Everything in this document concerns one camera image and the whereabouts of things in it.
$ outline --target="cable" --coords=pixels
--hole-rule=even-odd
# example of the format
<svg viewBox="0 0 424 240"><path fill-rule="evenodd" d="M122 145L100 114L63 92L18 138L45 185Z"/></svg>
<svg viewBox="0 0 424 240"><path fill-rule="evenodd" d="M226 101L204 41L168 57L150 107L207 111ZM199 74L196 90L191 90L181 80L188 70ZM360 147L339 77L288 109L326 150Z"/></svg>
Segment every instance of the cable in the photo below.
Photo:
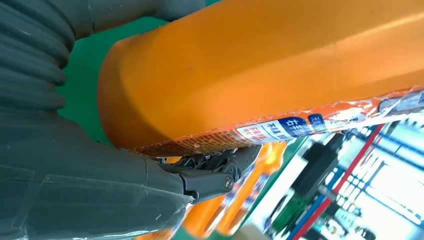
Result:
<svg viewBox="0 0 424 240"><path fill-rule="evenodd" d="M333 189L334 185L336 185L337 180L342 176L344 173L343 170L338 169L337 172L332 177L331 181L328 183L327 188L329 190ZM315 202L310 206L310 208L306 211L305 215L300 219L299 223L294 227L294 229L290 232L286 240L292 239L296 233L299 232L301 227L307 222L307 220L312 216L312 214L318 209L318 207L324 202L326 199L326 196L324 194L321 194Z"/></svg>
<svg viewBox="0 0 424 240"><path fill-rule="evenodd" d="M343 184L346 182L348 177L351 175L355 167L358 165L358 163L361 161L367 150L370 148L371 144L373 143L374 139L376 139L379 132L384 127L384 124L379 124L377 128L371 133L368 140L365 142L361 150L359 151L358 155L356 155L355 159L352 161L350 166L346 169L346 172L341 177L340 182L338 185L334 188L334 193L338 194L340 189L342 188ZM306 221L306 223L301 227L299 232L293 237L292 240L299 240L312 226L312 224L317 220L317 218L327 209L327 207L330 205L331 200L326 199L312 214L312 216Z"/></svg>

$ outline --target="transparent plastic film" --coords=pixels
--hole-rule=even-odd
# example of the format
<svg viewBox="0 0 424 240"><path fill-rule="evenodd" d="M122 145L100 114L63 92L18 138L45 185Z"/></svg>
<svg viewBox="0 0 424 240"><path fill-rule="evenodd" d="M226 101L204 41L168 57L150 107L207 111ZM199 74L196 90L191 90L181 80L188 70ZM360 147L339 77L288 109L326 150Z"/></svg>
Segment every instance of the transparent plastic film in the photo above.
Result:
<svg viewBox="0 0 424 240"><path fill-rule="evenodd" d="M420 85L381 97L263 116L229 127L143 146L135 151L150 156L171 153L190 155L392 122L404 119L411 113L423 112L423 89L424 85Z"/></svg>
<svg viewBox="0 0 424 240"><path fill-rule="evenodd" d="M1 168L0 198L16 202L0 213L0 239L131 239L179 224L190 196L133 183L47 175Z"/></svg>
<svg viewBox="0 0 424 240"><path fill-rule="evenodd" d="M189 214L193 206L194 205L192 204L187 205L187 207L185 208L184 218L187 216L187 214ZM176 225L173 228L137 236L134 238L134 240L170 240L177 233L178 229L181 227L182 224L183 224L183 221L181 221L178 225Z"/></svg>

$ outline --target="gray hose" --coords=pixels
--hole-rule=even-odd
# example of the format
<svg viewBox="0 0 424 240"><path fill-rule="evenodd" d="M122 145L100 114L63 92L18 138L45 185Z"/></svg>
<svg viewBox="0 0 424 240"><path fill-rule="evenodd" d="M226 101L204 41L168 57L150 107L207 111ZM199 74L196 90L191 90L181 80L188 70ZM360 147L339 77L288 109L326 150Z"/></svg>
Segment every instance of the gray hose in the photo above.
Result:
<svg viewBox="0 0 424 240"><path fill-rule="evenodd" d="M182 180L91 141L58 116L65 101L55 89L76 40L142 16L174 20L204 4L0 0L0 239L140 234L181 220Z"/></svg>

